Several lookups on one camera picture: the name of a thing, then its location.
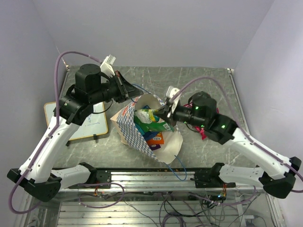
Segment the green yellow candy bag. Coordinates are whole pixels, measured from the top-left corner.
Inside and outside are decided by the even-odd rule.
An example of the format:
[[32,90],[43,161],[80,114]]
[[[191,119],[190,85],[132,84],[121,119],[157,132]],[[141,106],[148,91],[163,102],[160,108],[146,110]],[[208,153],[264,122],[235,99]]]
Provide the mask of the green yellow candy bag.
[[144,131],[172,131],[173,126],[154,115],[154,109],[139,109],[134,111],[134,123],[140,125]]

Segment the blue gummy snack bag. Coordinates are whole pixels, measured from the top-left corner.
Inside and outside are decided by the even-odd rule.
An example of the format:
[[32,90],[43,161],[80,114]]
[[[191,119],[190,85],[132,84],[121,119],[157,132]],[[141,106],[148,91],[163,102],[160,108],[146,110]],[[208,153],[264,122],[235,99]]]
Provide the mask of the blue gummy snack bag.
[[156,134],[153,131],[144,131],[140,125],[135,123],[135,126],[137,128],[137,130],[141,133],[141,135],[143,136],[143,138],[148,141],[150,139],[152,139]]

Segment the orange Fox's candy pack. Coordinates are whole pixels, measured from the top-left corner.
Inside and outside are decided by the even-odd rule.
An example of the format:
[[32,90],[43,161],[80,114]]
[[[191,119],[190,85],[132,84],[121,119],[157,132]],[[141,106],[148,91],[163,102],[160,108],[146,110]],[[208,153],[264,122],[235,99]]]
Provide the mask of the orange Fox's candy pack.
[[164,144],[162,132],[159,132],[155,137],[146,141],[149,146]]

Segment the blue checkered paper bag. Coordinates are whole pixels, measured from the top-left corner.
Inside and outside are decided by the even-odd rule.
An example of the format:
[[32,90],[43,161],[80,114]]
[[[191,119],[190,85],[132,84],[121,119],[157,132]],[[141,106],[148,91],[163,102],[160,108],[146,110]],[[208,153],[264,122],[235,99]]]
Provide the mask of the blue checkered paper bag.
[[152,159],[169,166],[179,161],[183,137],[177,126],[155,116],[164,102],[152,93],[132,98],[131,102],[111,117],[121,142]]

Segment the red crisps bag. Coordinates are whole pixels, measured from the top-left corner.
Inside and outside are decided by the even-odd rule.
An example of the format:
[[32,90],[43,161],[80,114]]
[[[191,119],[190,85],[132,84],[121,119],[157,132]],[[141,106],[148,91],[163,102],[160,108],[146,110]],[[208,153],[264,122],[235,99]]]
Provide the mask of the red crisps bag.
[[185,104],[184,107],[186,107],[187,109],[192,109],[193,104],[192,104],[192,102],[190,102],[190,103]]

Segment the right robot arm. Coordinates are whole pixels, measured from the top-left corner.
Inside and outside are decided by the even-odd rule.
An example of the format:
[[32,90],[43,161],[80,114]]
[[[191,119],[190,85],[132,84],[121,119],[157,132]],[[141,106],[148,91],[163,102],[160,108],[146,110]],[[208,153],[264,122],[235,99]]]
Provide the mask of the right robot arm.
[[256,167],[215,164],[208,178],[212,186],[242,183],[261,187],[279,199],[288,196],[296,181],[296,171],[302,163],[300,159],[283,156],[255,140],[232,118],[218,113],[217,102],[209,94],[196,93],[190,101],[190,107],[181,105],[178,99],[167,101],[155,111],[155,116],[172,126],[177,122],[184,122],[201,127],[208,139],[237,150],[256,164]]

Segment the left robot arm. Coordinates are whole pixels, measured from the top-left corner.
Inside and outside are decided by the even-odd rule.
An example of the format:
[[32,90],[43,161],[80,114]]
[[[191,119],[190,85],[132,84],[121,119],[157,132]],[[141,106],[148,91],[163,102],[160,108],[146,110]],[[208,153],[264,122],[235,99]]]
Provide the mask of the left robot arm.
[[9,170],[7,177],[31,196],[48,202],[59,190],[82,184],[91,188],[97,181],[97,170],[87,163],[73,168],[53,170],[60,150],[71,136],[93,114],[94,105],[102,102],[122,103],[141,96],[134,87],[111,66],[84,64],[75,73],[75,83],[59,99],[54,116],[44,137],[34,152],[20,167]]

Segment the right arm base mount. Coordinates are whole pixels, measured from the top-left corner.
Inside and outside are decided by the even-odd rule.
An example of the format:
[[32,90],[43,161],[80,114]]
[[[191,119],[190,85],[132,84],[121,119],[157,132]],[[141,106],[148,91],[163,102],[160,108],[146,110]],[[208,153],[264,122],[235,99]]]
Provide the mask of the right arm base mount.
[[190,178],[190,181],[195,183],[196,188],[233,188],[235,183],[225,183],[219,177],[218,170],[212,170],[211,168],[201,168],[195,170],[194,176]]

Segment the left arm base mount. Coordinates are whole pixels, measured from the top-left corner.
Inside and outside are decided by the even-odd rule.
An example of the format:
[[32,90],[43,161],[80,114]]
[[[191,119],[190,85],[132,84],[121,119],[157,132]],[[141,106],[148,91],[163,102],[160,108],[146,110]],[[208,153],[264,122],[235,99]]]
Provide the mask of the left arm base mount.
[[90,183],[90,186],[83,185],[73,185],[69,189],[88,189],[88,188],[100,188],[100,189],[110,189],[110,185],[105,185],[105,183],[111,182],[111,172],[109,170],[97,169],[97,175],[93,182]]

